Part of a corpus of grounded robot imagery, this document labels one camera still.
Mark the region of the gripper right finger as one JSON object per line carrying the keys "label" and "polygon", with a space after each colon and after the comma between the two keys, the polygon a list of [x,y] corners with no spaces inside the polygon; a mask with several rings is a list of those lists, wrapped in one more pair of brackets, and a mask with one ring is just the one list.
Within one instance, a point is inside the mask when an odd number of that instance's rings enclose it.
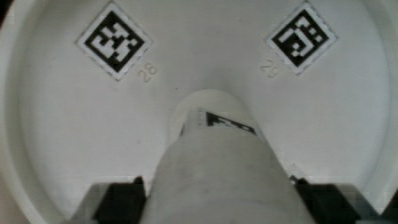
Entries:
{"label": "gripper right finger", "polygon": [[359,224],[380,219],[352,185],[311,183],[304,178],[291,181],[316,224]]}

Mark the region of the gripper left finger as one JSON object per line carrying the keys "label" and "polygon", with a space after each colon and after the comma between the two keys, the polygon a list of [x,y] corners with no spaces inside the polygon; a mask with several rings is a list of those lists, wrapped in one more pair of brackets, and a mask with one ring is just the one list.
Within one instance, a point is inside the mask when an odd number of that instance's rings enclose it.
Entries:
{"label": "gripper left finger", "polygon": [[140,176],[128,182],[96,183],[67,224],[138,224],[146,205]]}

